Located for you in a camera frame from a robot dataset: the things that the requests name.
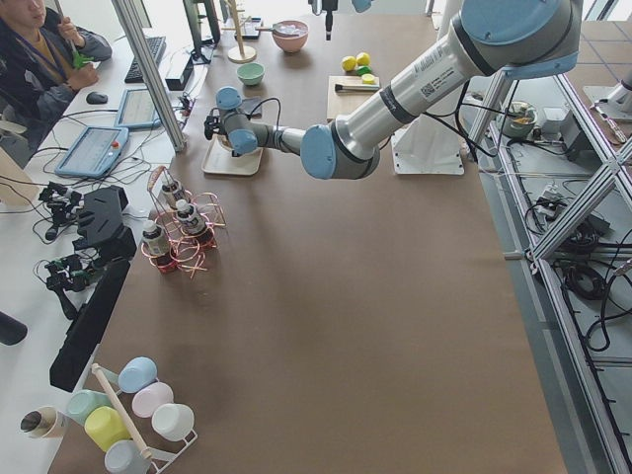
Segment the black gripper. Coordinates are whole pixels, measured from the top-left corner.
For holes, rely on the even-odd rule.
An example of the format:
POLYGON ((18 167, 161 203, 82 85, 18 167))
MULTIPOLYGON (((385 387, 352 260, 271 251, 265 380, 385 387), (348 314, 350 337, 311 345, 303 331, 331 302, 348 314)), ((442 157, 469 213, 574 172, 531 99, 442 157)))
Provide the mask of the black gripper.
POLYGON ((325 39, 331 40, 333 30, 333 11, 338 10, 338 0, 308 0, 313 11, 325 11, 325 39))
POLYGON ((223 134, 223 125, 218 108, 212 108, 203 122, 203 133, 207 140, 211 140, 215 135, 223 134))

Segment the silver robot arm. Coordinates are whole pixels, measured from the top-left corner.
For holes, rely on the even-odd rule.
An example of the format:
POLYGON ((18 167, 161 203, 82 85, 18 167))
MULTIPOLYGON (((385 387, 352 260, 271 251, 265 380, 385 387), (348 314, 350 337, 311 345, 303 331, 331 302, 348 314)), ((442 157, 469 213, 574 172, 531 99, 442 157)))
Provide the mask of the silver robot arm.
POLYGON ((466 1, 443 38, 350 114, 306 130, 253 123, 240 93, 226 86, 204 135, 226 137, 239 155, 258 148, 296 154, 316 179, 361 179, 377 167, 382 140, 472 77, 507 68, 519 79, 537 78, 574 68, 582 10, 580 1, 466 1))
MULTIPOLYGON (((308 0, 315 16, 325 15, 325 39, 330 40, 334 25, 334 13, 339 10, 338 0, 308 0)), ((363 13, 371 7, 371 0, 353 0, 352 5, 357 13, 363 13)))

